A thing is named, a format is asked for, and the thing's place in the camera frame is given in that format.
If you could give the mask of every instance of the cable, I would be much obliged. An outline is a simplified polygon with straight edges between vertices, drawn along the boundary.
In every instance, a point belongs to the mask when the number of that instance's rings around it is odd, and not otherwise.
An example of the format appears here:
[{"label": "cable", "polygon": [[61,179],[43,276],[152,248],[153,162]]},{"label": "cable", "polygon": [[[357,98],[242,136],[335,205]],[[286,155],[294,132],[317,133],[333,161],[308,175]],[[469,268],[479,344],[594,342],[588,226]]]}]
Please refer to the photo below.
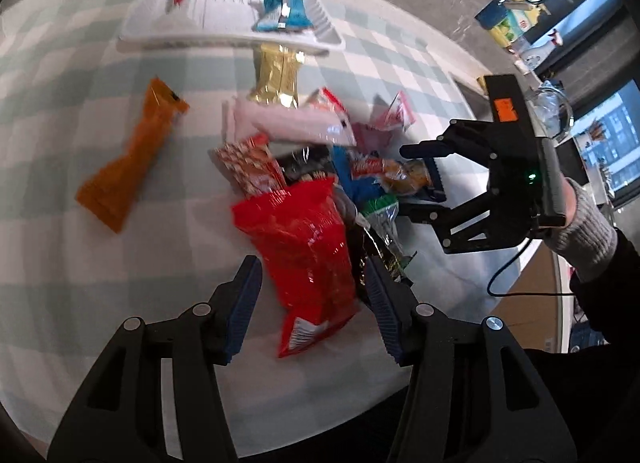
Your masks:
[{"label": "cable", "polygon": [[495,279],[497,279],[498,275],[500,275],[504,270],[509,268],[513,263],[515,263],[517,258],[519,258],[519,256],[521,256],[524,253],[524,251],[530,247],[532,242],[533,242],[533,238],[531,237],[527,241],[527,244],[524,245],[523,249],[521,249],[513,257],[511,257],[504,265],[502,265],[501,268],[498,269],[498,271],[496,271],[493,274],[493,276],[489,280],[489,284],[486,285],[486,292],[491,297],[499,297],[500,299],[503,299],[504,297],[522,297],[522,296],[528,296],[528,297],[537,297],[537,296],[540,296],[540,297],[573,297],[574,296],[573,293],[536,293],[534,291],[520,291],[520,292],[516,292],[516,293],[505,293],[504,295],[500,295],[499,293],[494,293],[494,292],[491,291],[491,285],[494,283]]}]

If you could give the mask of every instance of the metal screw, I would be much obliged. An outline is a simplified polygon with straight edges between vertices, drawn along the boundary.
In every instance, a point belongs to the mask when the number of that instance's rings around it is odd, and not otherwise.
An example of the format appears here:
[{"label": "metal screw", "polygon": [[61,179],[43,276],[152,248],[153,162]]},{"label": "metal screw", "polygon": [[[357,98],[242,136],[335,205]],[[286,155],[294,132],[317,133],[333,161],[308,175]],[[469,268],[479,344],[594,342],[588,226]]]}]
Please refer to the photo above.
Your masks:
[{"label": "metal screw", "polygon": [[423,317],[430,317],[431,315],[433,315],[434,310],[433,306],[429,304],[418,304],[415,307],[415,312]]},{"label": "metal screw", "polygon": [[499,331],[503,326],[502,321],[497,317],[488,317],[486,320],[486,325],[489,329],[492,329],[494,331]]},{"label": "metal screw", "polygon": [[191,311],[196,317],[204,317],[211,313],[211,306],[206,302],[201,302],[200,304],[196,304]]},{"label": "metal screw", "polygon": [[128,319],[126,319],[126,321],[124,321],[122,327],[127,331],[135,331],[140,327],[140,324],[142,324],[142,322],[138,317],[129,317]]}]

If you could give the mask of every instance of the checkered tablecloth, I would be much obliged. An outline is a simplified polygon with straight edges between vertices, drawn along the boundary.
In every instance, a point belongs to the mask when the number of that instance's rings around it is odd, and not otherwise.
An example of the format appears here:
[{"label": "checkered tablecloth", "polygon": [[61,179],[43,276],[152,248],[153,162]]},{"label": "checkered tablecloth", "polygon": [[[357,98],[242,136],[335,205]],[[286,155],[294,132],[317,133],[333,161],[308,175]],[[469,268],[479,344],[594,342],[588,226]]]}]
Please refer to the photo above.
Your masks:
[{"label": "checkered tablecloth", "polygon": [[[132,1],[61,0],[33,11],[0,43],[0,401],[44,441],[124,319],[179,315],[254,253],[232,225],[236,196],[206,152],[221,143],[222,105],[255,85],[252,50],[129,48],[117,35]],[[433,139],[451,118],[472,117],[420,38],[325,1],[346,50],[307,57],[302,99],[327,86],[367,120],[403,89],[420,115],[410,129],[416,141]],[[148,173],[126,229],[114,235],[74,195],[121,153],[155,75],[191,110]],[[483,191],[480,167],[457,157],[438,164],[450,204]],[[447,256],[430,227],[398,225],[407,250],[420,252],[409,274],[420,299],[477,321],[493,308],[484,286],[513,252]],[[517,273],[503,274],[497,290]],[[308,352],[277,360],[283,316],[266,279],[241,353],[216,369],[239,455],[334,427],[408,381],[368,311]]]}]

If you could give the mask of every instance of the tray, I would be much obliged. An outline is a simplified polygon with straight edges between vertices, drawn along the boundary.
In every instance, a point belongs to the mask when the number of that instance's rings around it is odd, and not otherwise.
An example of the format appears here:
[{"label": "tray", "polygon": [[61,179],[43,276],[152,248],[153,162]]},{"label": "tray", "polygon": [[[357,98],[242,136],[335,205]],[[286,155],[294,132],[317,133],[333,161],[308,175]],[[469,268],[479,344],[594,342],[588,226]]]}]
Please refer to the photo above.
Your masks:
[{"label": "tray", "polygon": [[120,39],[145,46],[212,44],[251,45],[279,42],[318,54],[343,50],[344,40],[320,0],[304,0],[313,30],[302,33],[257,32],[260,0],[189,0],[177,13],[167,14],[169,0],[136,0],[120,32]]}]

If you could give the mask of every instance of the person's arm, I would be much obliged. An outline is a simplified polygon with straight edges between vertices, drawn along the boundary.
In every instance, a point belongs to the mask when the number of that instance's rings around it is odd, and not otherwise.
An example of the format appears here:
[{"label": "person's arm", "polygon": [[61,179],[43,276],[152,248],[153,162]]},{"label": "person's arm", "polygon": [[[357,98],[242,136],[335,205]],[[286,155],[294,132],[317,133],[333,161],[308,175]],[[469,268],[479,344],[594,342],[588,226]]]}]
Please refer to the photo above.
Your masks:
[{"label": "person's arm", "polygon": [[574,266],[570,288],[591,328],[601,331],[611,344],[637,346],[640,256],[576,182],[566,183],[565,196],[569,224],[553,230],[545,243]]}]

